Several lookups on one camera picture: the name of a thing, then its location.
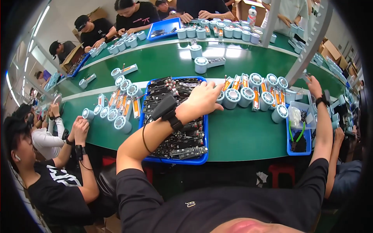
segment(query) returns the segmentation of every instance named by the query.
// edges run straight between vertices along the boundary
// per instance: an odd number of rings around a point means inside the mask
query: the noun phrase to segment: plastic water bottle
[[[256,15],[257,15],[257,12],[255,10],[255,6],[251,6],[251,8],[249,9],[249,15],[247,16],[247,22],[249,22],[249,26],[252,29],[255,26]]]

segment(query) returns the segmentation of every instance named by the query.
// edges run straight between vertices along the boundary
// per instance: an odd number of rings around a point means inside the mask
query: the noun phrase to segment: metal post
[[[16,66],[20,67],[15,60],[13,61],[13,63]],[[44,88],[41,88],[40,84],[36,81],[36,79],[31,78],[24,70],[20,70],[20,73],[21,73],[21,76],[20,76],[19,80],[22,79],[22,75],[23,75],[25,77],[25,79],[27,79],[27,81],[29,81],[31,83],[31,85],[34,86],[35,90],[44,94],[47,99],[50,99],[51,101],[54,100],[53,96],[50,93],[48,93],[46,90],[44,90]]]
[[[35,37],[32,37],[32,39],[34,40],[35,46],[37,46],[39,48],[41,53],[48,59],[48,61],[50,61],[50,63],[52,63],[52,65],[58,70],[58,72],[60,72],[65,77],[67,77],[68,74],[60,67],[59,64],[57,64],[57,62],[55,60],[52,59],[52,55],[49,54],[47,51],[45,51],[45,49],[41,46],[41,44],[39,43],[39,41]]]
[[[274,0],[271,2],[271,10],[269,11],[267,26],[263,31],[263,38],[261,40],[261,45],[264,48],[268,48],[273,30],[275,29],[275,24],[278,18],[277,15],[280,11],[280,3],[281,0]]]
[[[296,80],[301,77],[304,69],[307,68],[311,59],[315,55],[326,31],[329,27],[332,18],[333,6],[327,0],[323,0],[320,4],[320,11],[317,14],[315,25],[312,28],[311,34],[305,43],[303,51],[299,54],[298,59],[291,67],[285,79],[288,81],[289,86],[292,86]]]

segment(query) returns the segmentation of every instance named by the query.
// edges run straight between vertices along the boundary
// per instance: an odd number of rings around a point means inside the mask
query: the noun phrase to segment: white long-sleeve shirt
[[[54,123],[57,125],[58,136],[53,136]],[[32,144],[44,156],[46,160],[56,158],[65,141],[62,140],[65,127],[61,118],[49,120],[48,130],[46,128],[36,129],[31,133]]]

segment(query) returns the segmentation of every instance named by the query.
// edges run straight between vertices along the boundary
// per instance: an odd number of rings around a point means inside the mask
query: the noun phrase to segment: blue plastic tray
[[[298,131],[301,131],[301,130],[291,129],[291,133],[293,134],[293,136]],[[305,152],[292,152],[291,151],[291,144],[290,144],[290,134],[289,134],[289,118],[287,117],[286,118],[286,139],[287,139],[287,142],[286,142],[286,151],[287,151],[288,155],[295,156],[295,155],[310,155],[311,154],[311,150],[312,150],[311,130],[310,129],[306,129],[304,131],[304,133],[303,133],[303,136],[304,136],[305,141],[307,143]]]
[[[157,37],[152,37],[152,38],[150,37],[151,33],[156,31],[156,30],[164,29],[165,32],[170,32],[174,28],[177,28],[177,29],[181,28],[180,18],[167,19],[167,20],[162,20],[162,21],[153,23],[150,27],[150,30],[149,30],[148,40],[153,41],[153,40],[157,40],[157,39],[160,39],[160,38],[170,37],[170,36],[176,35],[177,32],[173,32],[173,33],[169,33],[169,34],[165,34],[165,35],[160,35],[160,36],[157,36]]]
[[[201,76],[189,76],[189,77],[174,77],[172,79],[179,79],[179,78],[197,78],[198,80],[201,81],[206,81],[204,77]],[[148,87],[146,87],[146,94],[144,95],[144,99],[147,96],[148,92]],[[144,102],[142,103],[141,111],[144,108]],[[142,113],[140,115],[140,123],[139,123],[139,129],[142,127],[143,121],[144,121],[145,114]],[[207,115],[203,116],[203,131],[205,132],[205,137],[203,138],[203,144],[209,148],[209,121]],[[144,161],[149,161],[149,162],[157,162],[157,163],[174,163],[174,164],[186,164],[186,165],[202,165],[207,161],[207,158],[209,157],[209,152],[206,154],[201,155],[199,158],[190,158],[190,159],[185,159],[185,160],[179,160],[179,159],[173,159],[173,158],[159,158],[159,157],[152,157],[148,156],[144,159]]]
[[[84,66],[86,61],[88,61],[88,58],[90,57],[90,53],[85,56],[85,58],[82,60],[82,62],[79,64],[79,66],[75,69],[74,73],[72,75],[68,75],[68,78],[75,78],[75,76],[78,74],[79,70]]]

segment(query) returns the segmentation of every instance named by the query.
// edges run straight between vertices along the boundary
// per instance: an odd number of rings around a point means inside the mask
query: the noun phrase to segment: green-handled pliers
[[[297,142],[299,141],[299,139],[301,139],[301,137],[302,137],[302,135],[304,133],[305,122],[303,122],[302,132],[301,132],[301,134],[299,134],[299,137],[297,138],[297,140],[295,142],[294,142],[294,139],[293,139],[293,134],[291,133],[290,125],[291,125],[291,122],[289,121],[289,134],[290,134],[290,137],[291,137],[291,151],[294,152],[295,148],[297,146]]]

